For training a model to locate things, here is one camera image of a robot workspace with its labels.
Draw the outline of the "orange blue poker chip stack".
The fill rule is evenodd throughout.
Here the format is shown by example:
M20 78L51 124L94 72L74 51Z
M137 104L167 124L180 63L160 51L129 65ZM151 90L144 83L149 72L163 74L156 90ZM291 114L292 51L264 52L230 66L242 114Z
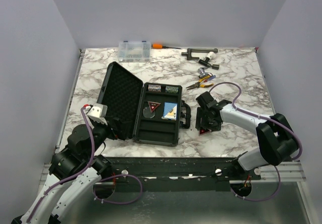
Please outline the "orange blue poker chip stack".
M162 91L162 87L161 87L161 85L149 84L147 90L149 92L161 92Z

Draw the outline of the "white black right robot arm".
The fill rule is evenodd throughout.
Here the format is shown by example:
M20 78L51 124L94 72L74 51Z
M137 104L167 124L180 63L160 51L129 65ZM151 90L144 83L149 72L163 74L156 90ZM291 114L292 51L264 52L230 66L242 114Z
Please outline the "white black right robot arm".
M196 129L200 133L221 131L222 124L230 123L241 127L257 137L259 146L235 158L230 167L236 179L244 179L250 170L265 165L277 166L300 152L299 140L294 136L285 116L259 115L238 108L228 100L216 101L209 92L196 98Z

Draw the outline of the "blue playing card deck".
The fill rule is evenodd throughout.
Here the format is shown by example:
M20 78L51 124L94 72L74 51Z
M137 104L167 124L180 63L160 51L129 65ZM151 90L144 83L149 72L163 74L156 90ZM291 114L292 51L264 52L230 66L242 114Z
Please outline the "blue playing card deck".
M178 107L177 103L165 102L162 119L176 121L177 107Z

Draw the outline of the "red triangle all-in button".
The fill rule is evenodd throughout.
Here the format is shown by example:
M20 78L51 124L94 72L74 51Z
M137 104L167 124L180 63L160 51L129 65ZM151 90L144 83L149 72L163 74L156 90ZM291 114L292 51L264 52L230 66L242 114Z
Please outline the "red triangle all-in button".
M148 106L151 112L154 112L160 105L161 103L148 101Z
M209 130L209 129L201 128L199 130L199 135L204 135L204 134L207 134L207 133L210 133L210 132L211 132L211 130Z

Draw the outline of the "black foam lined carry case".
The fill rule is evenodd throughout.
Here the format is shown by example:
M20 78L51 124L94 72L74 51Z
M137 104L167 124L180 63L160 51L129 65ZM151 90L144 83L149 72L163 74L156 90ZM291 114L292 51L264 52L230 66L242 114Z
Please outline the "black foam lined carry case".
M161 85L161 92L149 92L148 85ZM166 86L179 87L177 94L166 93ZM179 130L190 128L191 108L182 100L182 87L159 83L144 83L117 62L107 67L107 72L97 99L97 103L108 107L106 117L117 117L131 121L133 132L128 137L135 142L163 146L176 146L179 142ZM154 111L154 118L145 118L142 111L148 107L148 101L161 105ZM162 119L164 103L177 103L177 119Z

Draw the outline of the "clear round dealer button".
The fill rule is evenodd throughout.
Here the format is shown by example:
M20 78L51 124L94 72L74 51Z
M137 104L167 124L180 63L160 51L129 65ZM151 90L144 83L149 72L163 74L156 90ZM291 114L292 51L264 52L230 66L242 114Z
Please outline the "clear round dealer button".
M155 112L151 111L149 107L145 107L142 111L142 114L145 118L154 118Z

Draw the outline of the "green blue poker chip stack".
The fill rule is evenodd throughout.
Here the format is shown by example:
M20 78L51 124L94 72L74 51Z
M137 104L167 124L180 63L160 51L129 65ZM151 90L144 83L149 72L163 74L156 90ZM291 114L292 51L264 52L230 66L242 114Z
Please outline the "green blue poker chip stack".
M166 86L166 93L177 94L179 92L179 87Z

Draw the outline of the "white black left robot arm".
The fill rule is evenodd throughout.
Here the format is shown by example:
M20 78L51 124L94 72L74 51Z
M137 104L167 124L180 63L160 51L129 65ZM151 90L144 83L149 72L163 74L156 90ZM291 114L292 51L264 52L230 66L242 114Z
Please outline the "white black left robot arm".
M67 138L65 148L51 160L41 192L29 210L12 223L62 223L67 211L99 181L114 173L111 162L95 151L105 139L126 140L133 132L131 121L114 119L107 124L85 120Z

